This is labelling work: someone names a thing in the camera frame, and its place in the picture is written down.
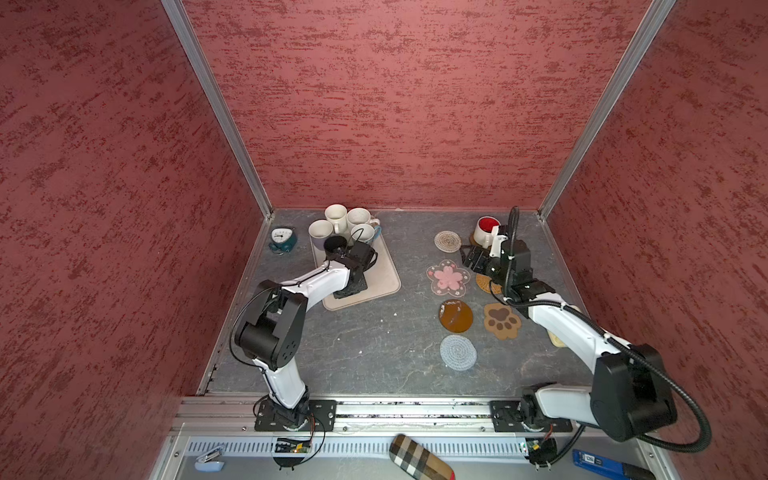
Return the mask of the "beige serving tray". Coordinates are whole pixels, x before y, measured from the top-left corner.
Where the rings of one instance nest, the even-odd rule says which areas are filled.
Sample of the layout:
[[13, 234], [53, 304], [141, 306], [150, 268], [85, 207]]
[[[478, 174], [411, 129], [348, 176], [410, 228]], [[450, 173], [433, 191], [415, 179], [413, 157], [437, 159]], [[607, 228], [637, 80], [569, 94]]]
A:
[[400, 290], [401, 280], [384, 237], [376, 238], [372, 243], [372, 248], [378, 253], [378, 259], [376, 264], [364, 273], [367, 288], [342, 299], [329, 295], [322, 300], [323, 306], [328, 311], [338, 311], [359, 305], [392, 295]]

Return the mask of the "white mug red inside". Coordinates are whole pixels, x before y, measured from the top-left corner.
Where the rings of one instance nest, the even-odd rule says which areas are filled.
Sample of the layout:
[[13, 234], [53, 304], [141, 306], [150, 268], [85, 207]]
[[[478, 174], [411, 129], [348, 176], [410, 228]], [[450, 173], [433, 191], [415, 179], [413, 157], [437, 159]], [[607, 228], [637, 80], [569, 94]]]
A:
[[500, 226], [500, 221], [495, 217], [482, 216], [476, 222], [471, 239], [476, 245], [488, 249], [492, 246]]

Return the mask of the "pink flower coaster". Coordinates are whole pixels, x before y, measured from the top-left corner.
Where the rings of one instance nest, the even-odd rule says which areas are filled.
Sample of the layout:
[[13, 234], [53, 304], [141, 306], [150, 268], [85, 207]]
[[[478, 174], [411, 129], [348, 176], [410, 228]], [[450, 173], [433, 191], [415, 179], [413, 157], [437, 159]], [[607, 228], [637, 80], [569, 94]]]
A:
[[458, 266], [452, 260], [442, 260], [439, 264], [430, 266], [426, 275], [431, 282], [431, 290], [437, 296], [461, 298], [466, 294], [471, 273]]

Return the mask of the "brown paw coaster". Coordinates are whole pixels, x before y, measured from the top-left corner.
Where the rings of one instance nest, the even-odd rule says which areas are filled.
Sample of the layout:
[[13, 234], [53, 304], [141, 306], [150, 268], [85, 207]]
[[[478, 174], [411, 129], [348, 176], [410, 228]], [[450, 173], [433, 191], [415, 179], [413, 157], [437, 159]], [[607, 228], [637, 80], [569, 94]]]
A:
[[522, 327], [521, 318], [507, 305], [488, 304], [483, 309], [485, 329], [498, 340], [512, 340], [518, 337]]

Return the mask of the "grey woven round coaster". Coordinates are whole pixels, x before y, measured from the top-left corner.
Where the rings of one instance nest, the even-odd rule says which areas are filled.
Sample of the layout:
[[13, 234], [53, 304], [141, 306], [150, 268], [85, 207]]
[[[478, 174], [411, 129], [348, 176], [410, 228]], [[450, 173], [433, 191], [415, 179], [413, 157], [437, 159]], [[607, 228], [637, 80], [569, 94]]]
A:
[[454, 371], [467, 371], [477, 361], [477, 351], [472, 342], [461, 335], [449, 335], [440, 344], [443, 363]]

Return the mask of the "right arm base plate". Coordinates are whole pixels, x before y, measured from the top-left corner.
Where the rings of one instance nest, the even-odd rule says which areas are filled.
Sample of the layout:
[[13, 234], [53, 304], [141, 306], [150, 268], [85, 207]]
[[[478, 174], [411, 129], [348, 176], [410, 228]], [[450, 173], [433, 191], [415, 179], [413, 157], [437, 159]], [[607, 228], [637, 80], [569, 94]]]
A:
[[539, 414], [527, 417], [519, 400], [492, 400], [490, 418], [496, 433], [569, 433], [573, 425], [567, 419], [552, 419]]

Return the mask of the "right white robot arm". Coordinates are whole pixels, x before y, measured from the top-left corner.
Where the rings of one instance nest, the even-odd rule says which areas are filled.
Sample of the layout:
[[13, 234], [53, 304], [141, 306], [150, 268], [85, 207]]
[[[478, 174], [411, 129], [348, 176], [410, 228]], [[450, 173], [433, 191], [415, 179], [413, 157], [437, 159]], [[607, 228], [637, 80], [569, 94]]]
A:
[[661, 377], [660, 354], [602, 329], [535, 278], [523, 241], [504, 240], [496, 253], [463, 245], [460, 253], [464, 266], [500, 286], [502, 303], [553, 333], [592, 374], [589, 386], [542, 383], [524, 389], [517, 421], [534, 431], [559, 418], [575, 420], [603, 430], [616, 441], [676, 422], [672, 389]]

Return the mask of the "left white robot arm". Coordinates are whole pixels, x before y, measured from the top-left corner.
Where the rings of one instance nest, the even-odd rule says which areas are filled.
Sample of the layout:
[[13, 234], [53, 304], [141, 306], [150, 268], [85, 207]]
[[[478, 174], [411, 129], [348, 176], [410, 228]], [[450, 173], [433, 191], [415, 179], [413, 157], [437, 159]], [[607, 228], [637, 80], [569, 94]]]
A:
[[300, 378], [295, 356], [307, 312], [335, 293], [364, 290], [365, 272], [376, 265], [378, 253], [363, 242], [348, 245], [331, 238], [332, 249], [321, 266], [283, 282], [265, 280], [238, 314], [234, 345], [258, 368], [269, 389], [273, 411], [290, 427], [309, 416], [309, 389]]

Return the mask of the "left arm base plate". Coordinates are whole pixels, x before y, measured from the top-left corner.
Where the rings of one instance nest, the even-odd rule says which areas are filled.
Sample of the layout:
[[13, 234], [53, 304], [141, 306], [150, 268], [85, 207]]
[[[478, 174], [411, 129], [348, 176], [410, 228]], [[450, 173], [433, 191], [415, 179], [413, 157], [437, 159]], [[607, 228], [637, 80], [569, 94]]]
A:
[[313, 427], [330, 432], [334, 429], [338, 402], [310, 399], [293, 410], [271, 399], [254, 406], [254, 430], [257, 432], [310, 432]]

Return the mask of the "white woven round coaster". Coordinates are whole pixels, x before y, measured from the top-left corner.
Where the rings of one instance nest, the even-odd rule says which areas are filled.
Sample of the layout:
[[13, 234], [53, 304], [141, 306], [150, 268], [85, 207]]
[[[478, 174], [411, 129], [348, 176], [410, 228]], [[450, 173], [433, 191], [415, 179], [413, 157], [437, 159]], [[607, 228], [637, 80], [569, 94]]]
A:
[[462, 247], [461, 237], [453, 231], [441, 231], [434, 237], [435, 246], [444, 253], [458, 252]]

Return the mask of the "brown wooden round coaster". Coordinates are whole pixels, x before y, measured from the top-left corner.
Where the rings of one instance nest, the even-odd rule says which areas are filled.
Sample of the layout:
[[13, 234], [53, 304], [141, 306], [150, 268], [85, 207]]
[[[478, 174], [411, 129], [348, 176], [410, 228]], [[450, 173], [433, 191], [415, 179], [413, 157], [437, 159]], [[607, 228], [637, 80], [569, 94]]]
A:
[[440, 324], [454, 334], [468, 331], [474, 320], [471, 307], [461, 300], [446, 300], [441, 303], [438, 311]]

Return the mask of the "tan woven round coaster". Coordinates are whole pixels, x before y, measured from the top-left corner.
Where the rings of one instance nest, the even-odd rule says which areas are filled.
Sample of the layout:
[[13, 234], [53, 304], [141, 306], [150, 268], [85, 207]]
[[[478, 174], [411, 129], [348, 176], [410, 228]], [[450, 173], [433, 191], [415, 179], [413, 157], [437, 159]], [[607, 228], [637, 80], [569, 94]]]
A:
[[477, 274], [475, 276], [475, 280], [476, 280], [476, 284], [482, 291], [486, 293], [492, 293], [494, 295], [502, 294], [502, 287], [494, 283], [489, 276]]

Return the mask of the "light blue floral mug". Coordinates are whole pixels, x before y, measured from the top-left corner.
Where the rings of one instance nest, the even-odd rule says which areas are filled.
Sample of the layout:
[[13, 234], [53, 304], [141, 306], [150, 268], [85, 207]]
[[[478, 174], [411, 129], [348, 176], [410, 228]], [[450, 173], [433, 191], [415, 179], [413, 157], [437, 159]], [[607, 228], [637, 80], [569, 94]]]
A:
[[360, 242], [370, 245], [381, 233], [381, 227], [379, 225], [371, 224], [358, 224], [354, 225], [351, 230], [351, 240], [355, 243]]

